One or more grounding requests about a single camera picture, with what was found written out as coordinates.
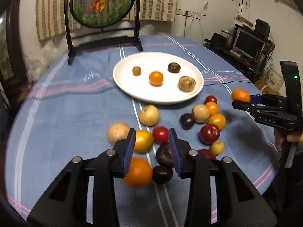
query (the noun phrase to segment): speaker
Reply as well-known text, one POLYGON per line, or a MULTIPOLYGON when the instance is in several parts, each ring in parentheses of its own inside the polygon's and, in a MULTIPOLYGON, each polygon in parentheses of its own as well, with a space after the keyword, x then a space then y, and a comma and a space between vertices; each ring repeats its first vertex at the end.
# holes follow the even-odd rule
POLYGON ((255 32, 258 33, 261 37, 268 40, 269 32, 270 32, 270 26, 268 23, 257 19, 256 26, 255 26, 255 32))

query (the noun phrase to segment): screw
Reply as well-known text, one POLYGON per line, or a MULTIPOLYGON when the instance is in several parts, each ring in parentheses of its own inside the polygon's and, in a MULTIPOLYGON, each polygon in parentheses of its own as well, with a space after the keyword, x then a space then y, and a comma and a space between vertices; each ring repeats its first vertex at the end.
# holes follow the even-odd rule
POLYGON ((230 164, 232 162, 232 159, 231 157, 224 157, 223 158, 223 161, 226 163, 226 164, 230 164))
POLYGON ((75 164, 79 163, 80 161, 81 161, 81 157, 79 157, 79 156, 76 156, 72 159, 72 162, 75 164))
POLYGON ((115 155, 115 153, 116 153, 116 151, 114 151, 113 149, 109 149, 109 150, 106 151, 106 154, 108 156, 113 156, 113 155, 115 155))
POLYGON ((190 150, 189 152, 189 155, 191 155, 191 156, 197 156, 198 155, 198 151, 197 150, 190 150))

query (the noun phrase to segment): computer monitor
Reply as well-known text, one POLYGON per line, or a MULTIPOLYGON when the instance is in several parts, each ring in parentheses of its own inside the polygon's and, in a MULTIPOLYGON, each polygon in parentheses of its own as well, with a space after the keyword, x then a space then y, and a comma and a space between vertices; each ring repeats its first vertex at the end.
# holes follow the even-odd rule
POLYGON ((233 51, 249 58, 257 59, 260 52, 264 49, 265 42, 254 35, 239 29, 234 42, 233 51))

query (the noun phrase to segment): red tomato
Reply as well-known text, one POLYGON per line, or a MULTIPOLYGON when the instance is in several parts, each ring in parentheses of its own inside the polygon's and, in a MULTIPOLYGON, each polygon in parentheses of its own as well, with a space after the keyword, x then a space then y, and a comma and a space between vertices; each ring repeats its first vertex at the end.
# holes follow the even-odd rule
POLYGON ((153 129, 152 135, 158 144, 163 144, 169 139, 169 131, 163 126, 157 126, 153 129))
POLYGON ((216 156, 212 153, 212 151, 210 151, 208 149, 201 149, 198 152, 203 154, 206 158, 217 159, 216 156))
POLYGON ((208 96, 206 99, 205 99, 205 103, 207 102, 214 102, 217 104, 217 98, 215 98, 214 96, 208 96))
POLYGON ((218 140, 220 136, 220 130, 218 126, 213 124, 207 124, 200 130, 199 137, 201 142, 205 144, 212 144, 218 140))

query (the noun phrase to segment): wall outlet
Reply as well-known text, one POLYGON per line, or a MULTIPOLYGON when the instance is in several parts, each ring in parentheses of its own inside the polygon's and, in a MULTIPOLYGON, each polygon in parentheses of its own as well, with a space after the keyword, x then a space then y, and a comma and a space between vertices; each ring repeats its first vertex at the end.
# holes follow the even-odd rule
POLYGON ((201 19, 201 13, 195 13, 194 18, 196 19, 201 19))
POLYGON ((183 8, 177 7, 176 14, 183 15, 183 11, 184 11, 183 8))
POLYGON ((188 11, 188 17, 194 17, 194 12, 193 11, 188 11))

